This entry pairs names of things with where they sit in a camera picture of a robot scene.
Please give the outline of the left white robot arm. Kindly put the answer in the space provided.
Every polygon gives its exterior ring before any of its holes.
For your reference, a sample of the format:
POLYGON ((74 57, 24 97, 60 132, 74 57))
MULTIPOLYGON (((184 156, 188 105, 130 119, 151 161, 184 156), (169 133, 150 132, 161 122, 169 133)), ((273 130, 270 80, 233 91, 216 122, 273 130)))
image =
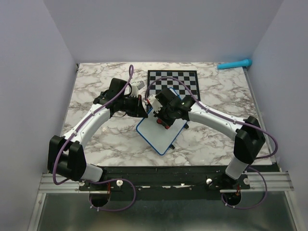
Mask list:
POLYGON ((65 180, 90 181, 96 190, 102 190, 107 183, 103 169, 88 164, 84 149, 96 131, 107 122, 116 112, 124 112, 130 117, 147 118, 142 105, 139 90, 144 83, 129 82, 113 78, 109 88, 102 91, 93 100, 93 104, 86 115, 63 136, 53 136, 49 143, 48 170, 52 173, 53 182, 59 185, 56 176, 65 180))

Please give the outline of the red bow-shaped eraser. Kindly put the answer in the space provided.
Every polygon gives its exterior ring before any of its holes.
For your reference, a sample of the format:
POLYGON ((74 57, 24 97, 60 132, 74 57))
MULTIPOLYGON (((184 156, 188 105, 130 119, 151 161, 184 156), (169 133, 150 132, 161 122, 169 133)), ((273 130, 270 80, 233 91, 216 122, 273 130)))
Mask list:
POLYGON ((165 123, 162 119, 160 119, 160 118, 158 118, 157 119, 157 124, 159 124, 159 125, 162 125, 165 129, 169 129, 170 128, 170 126, 167 124, 167 123, 165 123))

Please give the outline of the blue framed whiteboard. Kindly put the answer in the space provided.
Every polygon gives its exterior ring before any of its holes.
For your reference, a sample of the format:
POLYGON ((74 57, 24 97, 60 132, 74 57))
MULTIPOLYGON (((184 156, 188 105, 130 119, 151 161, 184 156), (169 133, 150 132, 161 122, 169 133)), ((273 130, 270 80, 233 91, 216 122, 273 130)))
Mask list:
POLYGON ((177 119, 169 129, 166 129, 157 123, 157 119, 150 107, 148 117, 139 122, 136 131, 159 155, 164 155, 169 148, 174 149, 172 143, 188 124, 186 120, 177 119))

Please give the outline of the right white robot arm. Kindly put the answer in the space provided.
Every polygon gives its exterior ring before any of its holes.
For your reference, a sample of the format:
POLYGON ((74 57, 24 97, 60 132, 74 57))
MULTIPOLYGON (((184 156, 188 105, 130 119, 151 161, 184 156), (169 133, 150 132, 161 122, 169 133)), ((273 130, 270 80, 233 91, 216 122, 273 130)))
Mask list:
POLYGON ((244 119, 221 113, 194 96, 187 95, 181 99, 170 89, 163 89, 156 95, 150 95, 146 101, 153 108, 158 124, 166 129, 175 120, 182 119, 208 126, 234 141, 234 157, 221 177, 222 185, 228 189, 239 183, 239 177, 256 160, 266 141, 255 117, 244 119))

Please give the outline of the black white chessboard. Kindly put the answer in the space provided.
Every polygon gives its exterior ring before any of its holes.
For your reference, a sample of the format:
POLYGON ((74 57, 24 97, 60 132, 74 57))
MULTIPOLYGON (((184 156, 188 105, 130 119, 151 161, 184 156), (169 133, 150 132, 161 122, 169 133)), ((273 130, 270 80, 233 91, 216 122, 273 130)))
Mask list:
MULTIPOLYGON (((155 80, 161 77, 172 77, 181 81, 197 98, 199 101, 200 91, 198 84, 197 71, 192 70, 148 70, 147 77, 147 86, 149 86, 155 80)), ((173 89, 181 99, 183 99, 186 95, 190 95, 188 91, 182 86, 178 81, 172 79, 162 79, 155 82, 146 93, 146 97, 149 95, 156 95, 161 90, 168 88, 173 89)))

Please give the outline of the blue marker pen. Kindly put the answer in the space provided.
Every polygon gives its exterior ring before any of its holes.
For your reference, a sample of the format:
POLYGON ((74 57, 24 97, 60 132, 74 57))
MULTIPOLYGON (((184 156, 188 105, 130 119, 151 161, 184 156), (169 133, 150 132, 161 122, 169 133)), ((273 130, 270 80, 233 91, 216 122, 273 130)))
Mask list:
POLYGON ((217 65, 217 69, 230 69, 230 68, 237 68, 237 67, 249 67, 252 65, 251 59, 244 59, 242 61, 231 62, 231 63, 223 63, 217 65))

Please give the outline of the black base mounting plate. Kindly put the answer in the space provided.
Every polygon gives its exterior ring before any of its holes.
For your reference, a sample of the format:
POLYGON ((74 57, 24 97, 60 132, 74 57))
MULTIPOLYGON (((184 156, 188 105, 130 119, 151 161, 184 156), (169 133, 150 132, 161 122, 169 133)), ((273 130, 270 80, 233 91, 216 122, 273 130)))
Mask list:
POLYGON ((250 188, 248 176, 238 180, 225 175, 225 166, 104 167, 103 184, 86 182, 79 188, 96 198, 111 200, 218 200, 221 192, 235 193, 250 188))

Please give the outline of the aluminium extrusion rail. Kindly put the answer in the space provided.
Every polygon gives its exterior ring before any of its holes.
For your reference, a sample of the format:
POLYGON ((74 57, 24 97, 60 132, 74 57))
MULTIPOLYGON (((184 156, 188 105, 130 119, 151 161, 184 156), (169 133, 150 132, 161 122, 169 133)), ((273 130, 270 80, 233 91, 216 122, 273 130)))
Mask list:
MULTIPOLYGON (((294 187, 288 172, 248 172, 244 183, 249 183, 249 189, 241 189, 241 192, 285 192, 293 191, 294 187)), ((38 193, 98 193, 106 194, 106 190, 91 190, 87 186, 81 189, 81 183, 68 180, 61 185, 55 185, 52 174, 43 174, 40 180, 38 193)))

